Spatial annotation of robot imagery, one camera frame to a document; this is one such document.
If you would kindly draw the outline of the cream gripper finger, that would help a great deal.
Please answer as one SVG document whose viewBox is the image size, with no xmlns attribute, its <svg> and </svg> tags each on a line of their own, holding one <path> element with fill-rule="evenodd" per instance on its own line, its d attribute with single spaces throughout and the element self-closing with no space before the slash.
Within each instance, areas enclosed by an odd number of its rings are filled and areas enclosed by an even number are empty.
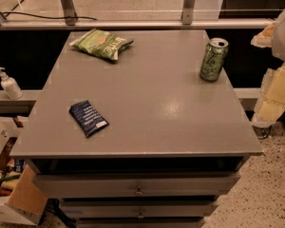
<svg viewBox="0 0 285 228">
<path fill-rule="evenodd" d="M 272 36 L 275 22 L 268 25 L 262 32 L 255 35 L 251 40 L 251 45 L 258 48 L 270 48 L 272 46 Z"/>
<path fill-rule="evenodd" d="M 277 70 L 268 69 L 256 101 L 252 125 L 267 128 L 285 111 L 285 62 Z"/>
</svg>

